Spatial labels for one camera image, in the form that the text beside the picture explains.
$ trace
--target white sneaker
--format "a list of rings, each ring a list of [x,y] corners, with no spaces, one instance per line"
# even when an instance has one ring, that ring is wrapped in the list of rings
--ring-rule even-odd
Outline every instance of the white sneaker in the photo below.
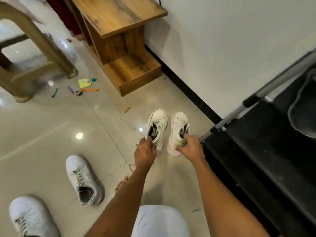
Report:
[[[183,112],[176,112],[171,119],[171,134],[169,136],[169,142],[167,145],[167,151],[170,155],[180,156],[181,152],[177,151],[178,146],[185,146],[186,139],[184,139],[185,133],[191,135],[190,124],[188,124],[188,118]]]
[[[68,178],[82,205],[98,205],[104,199],[104,193],[95,182],[88,163],[80,155],[71,155],[66,160]]]
[[[157,109],[152,112],[148,120],[148,129],[145,135],[147,139],[150,136],[153,141],[152,144],[156,144],[157,155],[162,153],[163,147],[163,132],[167,128],[168,117],[163,109]]]
[[[20,236],[59,237],[47,208],[34,197],[21,196],[11,202],[9,215]]]

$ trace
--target glossy beige floor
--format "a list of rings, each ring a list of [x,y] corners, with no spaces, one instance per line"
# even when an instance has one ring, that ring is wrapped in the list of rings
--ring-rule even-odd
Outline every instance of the glossy beige floor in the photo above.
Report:
[[[184,111],[192,134],[198,137],[213,123],[164,75],[121,97],[83,44],[66,41],[70,35],[50,7],[36,0],[21,2],[43,19],[45,25],[39,24],[39,28],[53,36],[79,75],[72,80],[58,73],[42,77],[28,87],[36,94],[24,104],[16,103],[0,90],[0,236],[17,236],[8,206],[25,194],[45,201],[62,236],[83,236],[113,197],[116,185],[132,174],[136,144],[144,136],[154,109],[166,110],[169,120],[176,111]],[[0,39],[18,33],[20,30],[11,22],[0,22]],[[24,69],[44,60],[29,40],[3,52]],[[80,78],[97,78],[91,87],[100,91],[72,95],[67,86],[77,88]],[[53,80],[54,85],[49,86],[48,80]],[[51,98],[56,87],[57,95]],[[81,139],[76,138],[78,133],[82,133]],[[165,143],[169,134],[168,128]],[[81,207],[67,179],[65,160],[75,153],[89,160],[105,187],[105,199],[98,207]],[[192,236],[209,235],[197,177],[183,156],[173,157],[164,151],[156,158],[145,182],[142,202],[173,206],[187,219]]]

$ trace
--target wooden desk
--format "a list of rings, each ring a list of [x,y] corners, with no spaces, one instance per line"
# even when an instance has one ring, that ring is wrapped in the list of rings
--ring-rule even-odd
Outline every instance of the wooden desk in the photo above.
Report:
[[[161,65],[145,49],[144,24],[168,12],[154,0],[69,0],[91,54],[121,96],[151,82]]]

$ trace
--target hand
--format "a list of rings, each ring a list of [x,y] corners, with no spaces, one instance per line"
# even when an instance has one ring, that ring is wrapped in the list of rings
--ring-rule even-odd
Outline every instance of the hand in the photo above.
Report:
[[[178,146],[177,150],[180,151],[192,164],[197,161],[205,161],[205,155],[202,145],[195,136],[189,134],[184,135],[186,139],[186,146]]]
[[[136,168],[145,167],[150,169],[152,166],[157,152],[156,152],[156,145],[151,145],[152,138],[149,136],[145,140],[145,138],[139,141],[137,145],[136,151],[134,153],[135,157],[135,166]]]

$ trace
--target yellow sticky note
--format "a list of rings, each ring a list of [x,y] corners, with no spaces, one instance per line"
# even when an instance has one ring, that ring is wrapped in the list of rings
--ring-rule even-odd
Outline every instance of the yellow sticky note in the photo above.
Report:
[[[78,80],[78,83],[79,83],[80,89],[91,85],[89,78],[80,79]]]

